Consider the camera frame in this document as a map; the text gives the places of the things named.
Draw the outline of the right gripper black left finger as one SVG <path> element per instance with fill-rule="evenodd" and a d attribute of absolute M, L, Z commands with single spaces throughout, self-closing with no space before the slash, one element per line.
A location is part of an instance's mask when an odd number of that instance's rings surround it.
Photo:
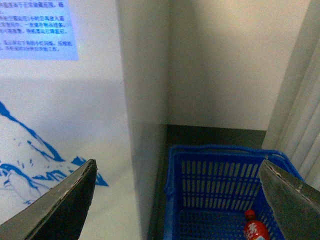
<path fill-rule="evenodd" d="M 97 164 L 90 159 L 1 224 L 2 240 L 77 240 L 92 203 Z"/>

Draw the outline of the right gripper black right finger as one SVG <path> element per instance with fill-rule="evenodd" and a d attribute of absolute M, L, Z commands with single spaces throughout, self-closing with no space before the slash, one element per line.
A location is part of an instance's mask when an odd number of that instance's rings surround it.
<path fill-rule="evenodd" d="M 269 160 L 259 168 L 267 203 L 286 240 L 320 238 L 320 192 Z"/>

